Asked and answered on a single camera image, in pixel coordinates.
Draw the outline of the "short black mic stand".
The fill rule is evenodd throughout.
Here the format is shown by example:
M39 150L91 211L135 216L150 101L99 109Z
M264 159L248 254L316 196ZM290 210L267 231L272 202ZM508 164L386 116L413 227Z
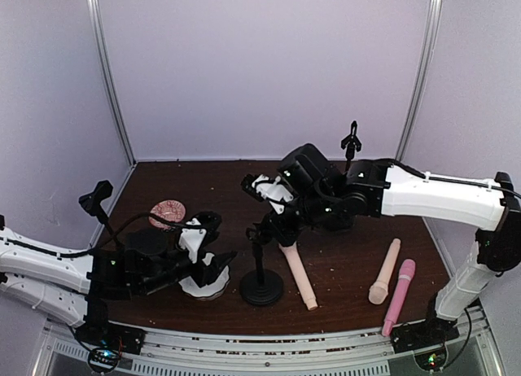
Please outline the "short black mic stand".
M279 274L264 267L264 248L252 244L255 269L246 273L239 283L243 300L257 307L267 307L280 300L284 284Z

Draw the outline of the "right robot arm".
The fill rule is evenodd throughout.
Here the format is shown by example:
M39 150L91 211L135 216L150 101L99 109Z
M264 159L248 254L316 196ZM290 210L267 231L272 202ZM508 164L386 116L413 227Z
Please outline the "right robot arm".
M520 203L510 176L468 179L421 172L398 160L355 160L339 170L313 144L290 152L276 177L247 175L245 192L271 209L248 231L254 248L276 241L304 302L317 301L297 251L303 229L345 230L356 216L418 216L475 228L470 252L434 296L425 326L448 329L498 274L520 262Z

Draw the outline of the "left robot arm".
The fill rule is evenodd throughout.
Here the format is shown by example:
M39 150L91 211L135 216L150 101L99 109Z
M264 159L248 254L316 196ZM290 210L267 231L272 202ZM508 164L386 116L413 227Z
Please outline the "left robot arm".
M109 300L146 296L190 278L207 289L229 271L236 251L218 255L206 246L218 236L221 217L201 212L176 223L177 245L156 227L126 234L114 250L52 246L1 227L1 290L66 323L87 342L121 336L109 321Z

